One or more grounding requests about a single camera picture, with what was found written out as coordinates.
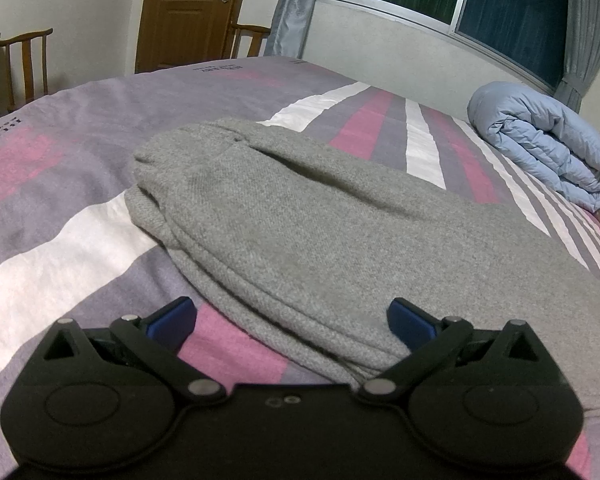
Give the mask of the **brown wooden door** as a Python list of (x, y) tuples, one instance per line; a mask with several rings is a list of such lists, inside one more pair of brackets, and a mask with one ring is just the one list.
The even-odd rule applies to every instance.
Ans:
[(143, 0), (137, 73), (222, 58), (242, 0)]

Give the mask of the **grey pants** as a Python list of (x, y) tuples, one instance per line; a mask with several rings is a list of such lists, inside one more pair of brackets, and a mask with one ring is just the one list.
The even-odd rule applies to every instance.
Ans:
[(600, 415), (600, 281), (503, 205), (476, 204), (302, 132), (224, 118), (159, 133), (125, 203), (205, 300), (334, 382), (403, 359), (386, 310), (528, 322)]

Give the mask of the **right grey curtain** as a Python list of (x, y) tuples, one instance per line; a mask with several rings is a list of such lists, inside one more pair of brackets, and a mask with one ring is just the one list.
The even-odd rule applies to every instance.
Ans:
[(554, 98), (579, 113), (600, 70), (600, 0), (568, 0), (564, 68)]

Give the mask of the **wooden chair by wall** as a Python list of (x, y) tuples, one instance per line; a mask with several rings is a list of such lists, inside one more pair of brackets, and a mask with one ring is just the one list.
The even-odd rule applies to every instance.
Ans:
[(47, 43), (48, 37), (53, 35), (52, 28), (35, 30), (34, 32), (24, 32), (23, 34), (0, 40), (0, 49), (4, 53), (6, 70), (6, 88), (7, 88), (7, 110), (14, 112), (18, 110), (18, 102), (14, 86), (14, 77), (12, 76), (12, 47), (20, 47), (20, 61), (23, 84), (23, 103), (29, 104), (36, 99), (35, 71), (33, 67), (32, 44), (38, 40), (41, 44), (40, 55), (40, 76), (42, 95), (47, 96), (50, 93), (48, 86), (47, 69)]

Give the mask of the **folded light blue duvet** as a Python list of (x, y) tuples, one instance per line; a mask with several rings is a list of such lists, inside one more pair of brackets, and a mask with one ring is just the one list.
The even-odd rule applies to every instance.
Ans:
[(467, 105), (479, 136), (554, 192), (600, 210), (600, 134), (562, 102), (523, 84), (494, 81)]

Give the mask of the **striped pink purple bedsheet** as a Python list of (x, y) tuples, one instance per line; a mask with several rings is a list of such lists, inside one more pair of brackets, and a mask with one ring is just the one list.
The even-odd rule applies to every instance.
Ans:
[[(592, 322), (600, 342), (600, 222), (524, 174), (462, 120), (327, 68), (243, 58), (82, 84), (0, 119), (0, 407), (48, 326), (105, 326), (194, 296), (133, 226), (133, 152), (155, 133), (239, 117), (302, 131), (458, 197), (501, 204), (582, 266), (588, 303), (554, 334)], [(15, 467), (0, 428), (0, 479)]]

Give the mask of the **left grey curtain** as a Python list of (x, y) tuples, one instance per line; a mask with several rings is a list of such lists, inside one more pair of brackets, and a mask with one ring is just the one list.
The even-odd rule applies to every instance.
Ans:
[(278, 0), (265, 56), (301, 58), (316, 0)]

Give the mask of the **grey curtain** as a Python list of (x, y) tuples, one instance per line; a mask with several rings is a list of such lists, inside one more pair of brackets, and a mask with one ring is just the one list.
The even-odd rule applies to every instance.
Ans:
[(600, 70), (600, 0), (568, 0), (564, 68), (554, 98), (579, 113)]
[(316, 0), (278, 0), (265, 56), (301, 58)]

